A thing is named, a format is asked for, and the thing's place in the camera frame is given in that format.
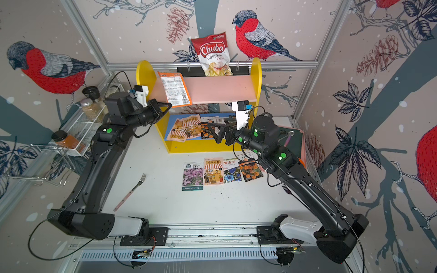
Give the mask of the white orange seed bag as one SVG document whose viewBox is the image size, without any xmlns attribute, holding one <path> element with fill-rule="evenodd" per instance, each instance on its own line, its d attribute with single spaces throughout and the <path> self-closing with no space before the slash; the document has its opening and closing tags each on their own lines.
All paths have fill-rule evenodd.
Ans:
<svg viewBox="0 0 437 273">
<path fill-rule="evenodd" d="M 181 73 L 158 72 L 167 102 L 174 108 L 192 105 L 192 100 Z"/>
</svg>

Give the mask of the pink shop seed bag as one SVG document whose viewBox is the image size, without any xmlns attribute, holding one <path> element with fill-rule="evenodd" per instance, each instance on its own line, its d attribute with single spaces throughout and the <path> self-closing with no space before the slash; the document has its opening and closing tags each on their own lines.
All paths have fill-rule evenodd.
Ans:
<svg viewBox="0 0 437 273">
<path fill-rule="evenodd" d="M 201 137 L 201 117 L 199 114 L 184 118 L 183 126 L 187 135 L 187 139 Z"/>
<path fill-rule="evenodd" d="M 184 143 L 187 140 L 186 127 L 184 126 L 184 119 L 176 119 L 171 128 L 166 140 Z"/>
</svg>

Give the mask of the striped shop seed bag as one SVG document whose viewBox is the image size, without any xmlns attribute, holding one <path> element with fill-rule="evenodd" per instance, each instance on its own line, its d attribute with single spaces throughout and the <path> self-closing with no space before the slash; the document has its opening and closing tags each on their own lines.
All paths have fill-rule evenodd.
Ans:
<svg viewBox="0 0 437 273">
<path fill-rule="evenodd" d="M 204 160 L 204 185 L 224 184 L 223 158 Z"/>
</svg>

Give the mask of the blue flower seed bag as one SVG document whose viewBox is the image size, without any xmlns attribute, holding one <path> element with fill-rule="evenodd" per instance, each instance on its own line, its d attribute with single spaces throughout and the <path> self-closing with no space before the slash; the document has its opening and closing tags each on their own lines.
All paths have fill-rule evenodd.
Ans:
<svg viewBox="0 0 437 273">
<path fill-rule="evenodd" d="M 237 158 L 224 159 L 224 183 L 242 182 L 242 175 Z"/>
</svg>

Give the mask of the orange marigold seed bag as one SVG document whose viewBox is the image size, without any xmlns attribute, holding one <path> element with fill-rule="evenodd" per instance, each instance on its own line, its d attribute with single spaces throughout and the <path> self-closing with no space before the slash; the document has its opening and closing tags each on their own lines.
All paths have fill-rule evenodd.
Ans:
<svg viewBox="0 0 437 273">
<path fill-rule="evenodd" d="M 264 177 L 259 165 L 257 164 L 256 156 L 247 151 L 246 153 L 237 156 L 239 159 L 239 168 L 242 178 L 245 182 L 250 182 Z"/>
</svg>

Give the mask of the purple flower seed bag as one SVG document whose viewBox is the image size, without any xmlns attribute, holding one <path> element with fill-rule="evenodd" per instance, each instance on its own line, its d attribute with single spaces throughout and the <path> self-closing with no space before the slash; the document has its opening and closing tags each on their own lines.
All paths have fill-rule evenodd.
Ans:
<svg viewBox="0 0 437 273">
<path fill-rule="evenodd" d="M 185 163 L 183 169 L 182 191 L 202 191 L 204 187 L 204 163 Z"/>
</svg>

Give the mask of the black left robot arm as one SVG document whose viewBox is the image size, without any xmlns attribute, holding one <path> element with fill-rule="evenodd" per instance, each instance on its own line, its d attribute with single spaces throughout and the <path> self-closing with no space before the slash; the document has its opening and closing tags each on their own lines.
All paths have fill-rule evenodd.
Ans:
<svg viewBox="0 0 437 273">
<path fill-rule="evenodd" d="M 154 125 L 172 104 L 152 99 L 142 106 L 132 94 L 111 94 L 105 104 L 108 114 L 91 144 L 91 155 L 75 188 L 61 209 L 51 209 L 48 221 L 67 235 L 103 240 L 110 236 L 138 235 L 144 221 L 102 212 L 113 184 L 120 156 L 135 130 Z"/>
</svg>

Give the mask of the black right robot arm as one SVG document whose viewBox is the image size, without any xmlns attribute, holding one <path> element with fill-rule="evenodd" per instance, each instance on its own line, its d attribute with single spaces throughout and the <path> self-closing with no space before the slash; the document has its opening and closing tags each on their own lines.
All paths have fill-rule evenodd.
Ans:
<svg viewBox="0 0 437 273">
<path fill-rule="evenodd" d="M 279 142 L 280 128 L 272 117 L 256 117 L 251 128 L 238 129 L 231 124 L 209 123 L 216 143 L 231 146 L 238 143 L 243 149 L 257 154 L 258 164 L 290 188 L 322 223 L 315 232 L 319 250 L 330 260 L 341 264 L 346 261 L 369 221 L 362 214 L 353 214 L 335 201 L 306 171 L 299 158 Z"/>
</svg>

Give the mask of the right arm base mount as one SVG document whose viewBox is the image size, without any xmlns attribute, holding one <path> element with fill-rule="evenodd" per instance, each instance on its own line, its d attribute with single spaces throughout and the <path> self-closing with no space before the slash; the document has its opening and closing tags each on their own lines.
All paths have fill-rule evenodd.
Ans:
<svg viewBox="0 0 437 273">
<path fill-rule="evenodd" d="M 278 216 L 270 226 L 257 226 L 254 237 L 258 238 L 260 245 L 283 245 L 283 244 L 297 244 L 303 243 L 302 240 L 295 238 L 289 239 L 280 231 L 280 224 L 288 217 L 286 214 Z"/>
</svg>

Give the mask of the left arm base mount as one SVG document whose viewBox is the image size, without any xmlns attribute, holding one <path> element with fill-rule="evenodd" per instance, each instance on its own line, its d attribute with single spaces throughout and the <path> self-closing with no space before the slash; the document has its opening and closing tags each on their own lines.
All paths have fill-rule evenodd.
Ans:
<svg viewBox="0 0 437 273">
<path fill-rule="evenodd" d="M 120 246 L 164 246 L 169 232 L 168 227 L 150 227 L 149 221 L 141 218 L 142 225 L 137 235 L 124 235 Z"/>
</svg>

